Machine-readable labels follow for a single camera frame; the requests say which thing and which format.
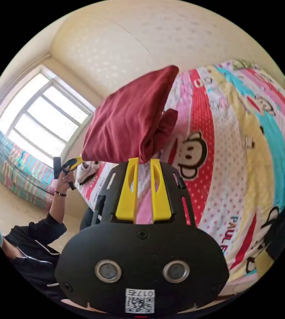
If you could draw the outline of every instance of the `yellow plastic bracket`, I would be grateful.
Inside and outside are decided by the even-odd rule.
[[[120,194],[116,218],[136,223],[138,194],[138,164],[139,158],[129,159],[122,192]]]
[[[151,159],[151,198],[153,221],[169,220],[171,209],[159,159]]]

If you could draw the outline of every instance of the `black bracelet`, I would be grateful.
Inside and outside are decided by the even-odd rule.
[[[62,193],[58,192],[57,190],[55,190],[55,193],[58,194],[59,196],[66,197],[66,194],[62,194]]]

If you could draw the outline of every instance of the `black jacket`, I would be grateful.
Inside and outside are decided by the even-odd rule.
[[[17,271],[35,288],[54,301],[67,297],[59,287],[54,271],[60,253],[49,247],[66,232],[64,224],[58,223],[50,214],[38,223],[15,226],[5,239],[17,246],[24,258],[11,259]]]

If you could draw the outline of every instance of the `maroon fabric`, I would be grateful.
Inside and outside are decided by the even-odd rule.
[[[146,163],[161,150],[178,117],[173,109],[162,113],[178,71],[171,65],[145,74],[108,96],[86,133],[83,160]]]

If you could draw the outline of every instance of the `label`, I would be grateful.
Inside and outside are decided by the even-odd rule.
[[[155,312],[155,291],[127,288],[125,312],[154,313]]]

